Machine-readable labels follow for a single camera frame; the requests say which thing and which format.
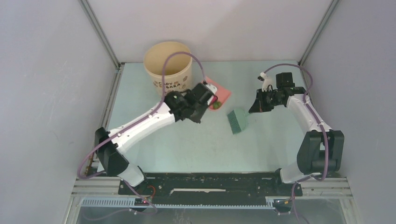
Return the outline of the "green hand brush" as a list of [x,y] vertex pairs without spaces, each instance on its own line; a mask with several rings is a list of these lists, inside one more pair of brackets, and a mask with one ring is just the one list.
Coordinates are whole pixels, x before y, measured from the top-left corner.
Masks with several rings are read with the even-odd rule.
[[247,128],[247,116],[245,110],[241,107],[236,107],[227,114],[232,134],[239,134]]

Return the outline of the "pink plastic dustpan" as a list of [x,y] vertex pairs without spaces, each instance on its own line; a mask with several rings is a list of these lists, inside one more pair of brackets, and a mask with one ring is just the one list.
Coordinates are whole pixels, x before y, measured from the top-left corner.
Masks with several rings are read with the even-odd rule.
[[[227,100],[230,98],[230,96],[231,96],[231,94],[232,94],[231,91],[228,90],[228,89],[226,89],[225,87],[221,86],[220,84],[216,83],[215,81],[213,81],[213,80],[210,79],[209,77],[206,78],[206,81],[209,82],[209,83],[214,84],[214,85],[218,88],[218,91],[217,91],[217,93],[215,94],[215,95],[217,96],[217,100],[216,100],[216,101],[221,102],[221,103],[222,103],[222,106],[224,106],[225,103],[227,102]],[[216,111],[216,110],[213,109],[212,105],[209,106],[209,110],[211,110],[211,111]]]

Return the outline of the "green paper scrap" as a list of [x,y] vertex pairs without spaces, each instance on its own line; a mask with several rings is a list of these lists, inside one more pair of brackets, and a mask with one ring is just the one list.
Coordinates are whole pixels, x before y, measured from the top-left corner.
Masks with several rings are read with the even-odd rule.
[[219,102],[219,101],[215,101],[215,102],[213,103],[213,105],[212,105],[212,107],[213,107],[214,110],[219,109],[221,106],[222,106],[222,103]]

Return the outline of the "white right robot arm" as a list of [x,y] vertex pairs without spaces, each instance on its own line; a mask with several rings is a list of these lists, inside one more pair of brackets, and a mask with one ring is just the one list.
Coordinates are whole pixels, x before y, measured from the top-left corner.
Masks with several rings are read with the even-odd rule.
[[284,195],[289,191],[290,183],[307,178],[320,180],[329,172],[339,171],[345,136],[324,122],[306,89],[293,82],[292,73],[279,73],[272,79],[262,72],[258,79],[263,82],[262,87],[256,91],[255,101],[248,112],[270,112],[283,105],[293,114],[304,133],[296,161],[281,168],[280,177],[272,181],[273,192]]

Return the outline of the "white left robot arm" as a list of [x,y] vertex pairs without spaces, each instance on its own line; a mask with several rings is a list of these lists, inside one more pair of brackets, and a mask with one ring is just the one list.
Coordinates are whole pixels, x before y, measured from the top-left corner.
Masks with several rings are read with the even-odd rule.
[[138,165],[126,158],[128,150],[153,132],[178,121],[189,119],[200,123],[218,88],[207,82],[197,84],[185,93],[168,92],[161,102],[136,119],[110,131],[103,127],[95,132],[95,153],[109,176],[117,176],[129,184],[136,194],[148,188],[146,176]]

